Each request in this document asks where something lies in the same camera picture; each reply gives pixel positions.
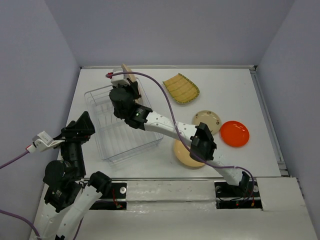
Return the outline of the beige floral square plate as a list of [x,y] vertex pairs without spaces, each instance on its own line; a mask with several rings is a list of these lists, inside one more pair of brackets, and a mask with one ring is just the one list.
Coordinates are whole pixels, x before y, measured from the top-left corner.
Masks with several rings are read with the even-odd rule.
[[[132,72],[132,69],[129,68],[129,67],[128,67],[126,64],[124,64],[124,63],[121,64],[121,68],[122,68],[123,72],[126,72],[126,73],[127,73],[127,72]],[[127,80],[130,80],[132,83],[134,83],[134,82],[137,81],[137,78],[135,77],[135,75],[134,75],[134,74],[131,74],[131,73],[125,74],[125,75],[124,75],[124,78],[127,79]],[[141,105],[144,104],[144,101],[143,101],[142,97],[136,99],[135,102],[136,102],[137,104],[141,104]]]

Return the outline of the small beige flower plate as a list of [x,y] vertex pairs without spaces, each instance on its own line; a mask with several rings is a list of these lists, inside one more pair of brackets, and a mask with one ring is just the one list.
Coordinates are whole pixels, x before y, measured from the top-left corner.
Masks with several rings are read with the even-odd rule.
[[215,112],[209,110],[201,110],[194,115],[192,124],[199,125],[200,123],[205,123],[212,135],[218,133],[222,126],[220,117]]

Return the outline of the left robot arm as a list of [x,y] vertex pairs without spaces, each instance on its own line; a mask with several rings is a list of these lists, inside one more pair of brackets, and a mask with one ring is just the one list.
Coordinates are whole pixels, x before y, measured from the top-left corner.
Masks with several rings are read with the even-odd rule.
[[90,115],[84,111],[72,120],[61,133],[52,138],[45,131],[32,139],[27,148],[31,153],[60,149],[61,160],[50,161],[44,171],[47,185],[44,205],[35,224],[32,240],[70,240],[77,226],[92,205],[110,194],[112,180],[104,173],[93,173],[87,183],[82,145],[95,133]]

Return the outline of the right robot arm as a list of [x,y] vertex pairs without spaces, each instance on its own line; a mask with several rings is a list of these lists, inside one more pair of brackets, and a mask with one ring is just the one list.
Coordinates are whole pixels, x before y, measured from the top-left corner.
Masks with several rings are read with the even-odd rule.
[[235,196],[242,196],[249,190],[252,174],[243,167],[230,165],[222,156],[214,158],[217,144],[209,127],[200,122],[197,125],[176,121],[172,115],[165,117],[150,107],[136,102],[141,97],[136,81],[125,79],[122,75],[108,74],[112,90],[109,98],[113,105],[113,114],[133,129],[160,133],[181,141],[189,156],[215,169],[230,185]]

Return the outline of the yellow bamboo pattern plate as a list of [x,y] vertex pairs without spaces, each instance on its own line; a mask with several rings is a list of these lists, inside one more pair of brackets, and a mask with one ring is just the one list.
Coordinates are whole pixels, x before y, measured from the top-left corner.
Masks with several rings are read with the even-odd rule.
[[162,82],[173,100],[178,104],[187,104],[200,95],[199,88],[181,73]]

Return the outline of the large yellow round plate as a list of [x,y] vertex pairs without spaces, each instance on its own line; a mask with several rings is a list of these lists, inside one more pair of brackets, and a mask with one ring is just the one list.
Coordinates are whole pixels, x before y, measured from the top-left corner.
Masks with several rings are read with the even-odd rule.
[[201,168],[205,164],[198,162],[190,157],[190,152],[184,147],[181,141],[175,140],[173,144],[173,152],[177,159],[185,166],[190,168]]

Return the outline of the orange round plate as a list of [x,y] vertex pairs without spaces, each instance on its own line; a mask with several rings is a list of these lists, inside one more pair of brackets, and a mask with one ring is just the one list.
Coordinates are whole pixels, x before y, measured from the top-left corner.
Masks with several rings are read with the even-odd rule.
[[234,148],[243,147],[250,140],[250,132],[247,127],[235,120],[225,122],[220,128],[219,134],[225,144]]

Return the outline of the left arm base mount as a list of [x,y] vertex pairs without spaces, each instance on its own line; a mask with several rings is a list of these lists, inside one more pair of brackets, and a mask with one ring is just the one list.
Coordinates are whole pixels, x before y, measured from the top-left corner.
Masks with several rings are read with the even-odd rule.
[[127,183],[113,181],[108,193],[104,193],[90,210],[122,211],[127,209]]

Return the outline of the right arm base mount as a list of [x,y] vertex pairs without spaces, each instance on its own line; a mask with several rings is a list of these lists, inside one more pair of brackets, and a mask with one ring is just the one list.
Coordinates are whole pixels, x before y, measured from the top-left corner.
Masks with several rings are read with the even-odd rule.
[[254,186],[250,181],[245,191],[224,181],[215,182],[214,187],[218,210],[263,208],[257,181],[254,181]]

